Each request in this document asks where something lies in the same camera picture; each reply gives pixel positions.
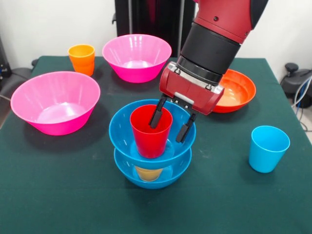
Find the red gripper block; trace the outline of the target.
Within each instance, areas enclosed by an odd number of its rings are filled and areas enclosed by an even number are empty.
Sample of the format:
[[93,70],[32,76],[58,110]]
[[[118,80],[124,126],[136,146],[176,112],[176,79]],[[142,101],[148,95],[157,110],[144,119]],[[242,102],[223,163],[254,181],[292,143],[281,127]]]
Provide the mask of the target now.
[[[184,71],[180,70],[175,65],[167,65],[160,78],[159,89],[166,96],[161,96],[155,111],[149,122],[149,126],[155,129],[162,116],[162,108],[168,98],[178,98],[191,106],[193,110],[204,115],[210,114],[216,104],[224,94],[224,88],[221,85],[213,86],[200,81]],[[182,125],[176,142],[183,143],[195,122],[197,114],[192,113],[186,124]]]

